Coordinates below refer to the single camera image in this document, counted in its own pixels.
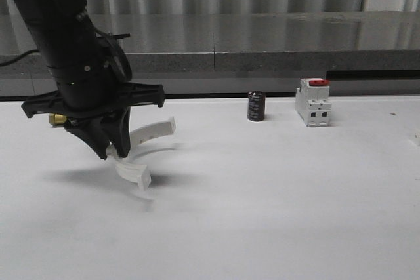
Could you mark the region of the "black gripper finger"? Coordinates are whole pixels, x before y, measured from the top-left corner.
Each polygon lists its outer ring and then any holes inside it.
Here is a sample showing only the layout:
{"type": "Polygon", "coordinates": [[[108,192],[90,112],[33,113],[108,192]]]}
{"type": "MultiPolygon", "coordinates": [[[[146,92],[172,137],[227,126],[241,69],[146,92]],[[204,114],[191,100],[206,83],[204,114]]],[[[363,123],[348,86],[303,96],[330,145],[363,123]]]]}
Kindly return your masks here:
{"type": "Polygon", "coordinates": [[[105,115],[101,120],[101,129],[109,138],[119,157],[128,156],[131,149],[129,134],[131,108],[121,108],[105,115]]]}
{"type": "Polygon", "coordinates": [[[107,159],[109,138],[100,126],[100,119],[68,119],[65,130],[86,143],[101,159],[107,159]]]}

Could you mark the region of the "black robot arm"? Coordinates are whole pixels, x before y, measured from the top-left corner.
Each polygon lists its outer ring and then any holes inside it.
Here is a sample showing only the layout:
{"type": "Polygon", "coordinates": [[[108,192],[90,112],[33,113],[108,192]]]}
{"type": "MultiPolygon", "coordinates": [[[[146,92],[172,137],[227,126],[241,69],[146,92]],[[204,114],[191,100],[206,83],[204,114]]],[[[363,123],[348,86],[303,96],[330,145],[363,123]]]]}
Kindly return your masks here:
{"type": "Polygon", "coordinates": [[[64,115],[65,130],[101,159],[107,157],[108,146],[126,157],[131,107],[162,106],[163,87],[131,81],[125,53],[113,35],[92,23],[87,0],[13,1],[57,86],[22,104],[27,117],[64,115]]]}

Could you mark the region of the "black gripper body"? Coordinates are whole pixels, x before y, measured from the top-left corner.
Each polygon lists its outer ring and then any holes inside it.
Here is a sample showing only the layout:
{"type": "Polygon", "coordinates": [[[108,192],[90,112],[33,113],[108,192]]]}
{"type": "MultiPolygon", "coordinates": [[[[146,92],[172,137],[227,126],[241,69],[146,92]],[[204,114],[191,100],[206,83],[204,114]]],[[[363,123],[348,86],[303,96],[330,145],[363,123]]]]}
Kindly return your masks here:
{"type": "Polygon", "coordinates": [[[22,109],[27,117],[57,113],[69,119],[96,119],[115,110],[131,106],[154,104],[162,107],[165,93],[162,85],[120,83],[107,89],[88,87],[82,82],[58,83],[57,89],[29,97],[22,109]]]}

